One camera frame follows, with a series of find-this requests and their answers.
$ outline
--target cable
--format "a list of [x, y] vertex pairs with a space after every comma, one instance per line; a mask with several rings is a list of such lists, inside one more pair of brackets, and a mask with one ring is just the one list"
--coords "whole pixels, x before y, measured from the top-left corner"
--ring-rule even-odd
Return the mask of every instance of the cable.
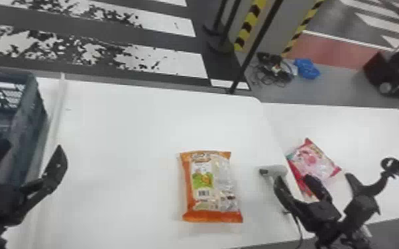
[[[282, 67], [282, 64], [286, 65], [289, 72]], [[276, 85], [281, 88], [286, 87], [294, 78], [292, 68], [283, 60], [279, 61], [277, 65], [281, 68], [278, 73], [272, 71], [272, 67], [274, 66], [273, 63], [258, 62], [249, 65], [249, 67], [253, 69], [252, 74], [249, 76], [249, 81], [253, 85], [260, 85], [261, 83], [263, 85]]]
[[297, 245], [297, 247], [295, 248], [295, 249], [299, 249], [299, 248], [302, 246], [302, 244], [303, 244], [303, 233], [302, 233], [302, 228], [300, 227], [300, 224], [298, 223], [297, 216], [292, 215], [292, 218], [294, 218], [294, 221], [296, 222], [296, 225], [297, 225], [298, 232], [300, 233], [300, 241], [298, 242], [298, 245]]

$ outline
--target orange snack bag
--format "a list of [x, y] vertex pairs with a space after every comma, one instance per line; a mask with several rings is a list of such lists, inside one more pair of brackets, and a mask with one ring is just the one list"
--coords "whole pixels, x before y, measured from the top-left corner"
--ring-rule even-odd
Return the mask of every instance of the orange snack bag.
[[199, 150], [180, 154], [186, 179], [187, 212], [184, 221], [242, 223], [233, 180], [230, 152]]

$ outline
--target black plastic basket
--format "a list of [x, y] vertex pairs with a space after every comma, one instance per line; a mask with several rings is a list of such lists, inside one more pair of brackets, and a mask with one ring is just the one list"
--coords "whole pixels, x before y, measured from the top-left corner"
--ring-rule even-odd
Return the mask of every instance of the black plastic basket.
[[0, 183], [21, 185], [28, 172], [37, 171], [41, 160], [33, 160], [47, 115], [34, 75], [0, 68], [0, 138], [12, 147], [0, 163]]

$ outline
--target red floor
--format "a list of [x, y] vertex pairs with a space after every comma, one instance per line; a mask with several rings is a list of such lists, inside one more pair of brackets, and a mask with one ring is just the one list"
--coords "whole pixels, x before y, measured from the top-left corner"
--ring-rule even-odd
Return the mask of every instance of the red floor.
[[309, 58], [314, 63], [360, 69], [379, 49], [302, 34], [288, 58]]

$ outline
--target black and white patterned floor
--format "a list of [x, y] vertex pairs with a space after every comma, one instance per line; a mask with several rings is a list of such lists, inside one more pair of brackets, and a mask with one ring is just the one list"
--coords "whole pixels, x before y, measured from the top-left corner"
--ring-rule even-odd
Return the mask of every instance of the black and white patterned floor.
[[[201, 29], [216, 4], [0, 0], [0, 66], [228, 85], [239, 70], [237, 59], [211, 53]], [[198, 8], [210, 17], [196, 15]]]

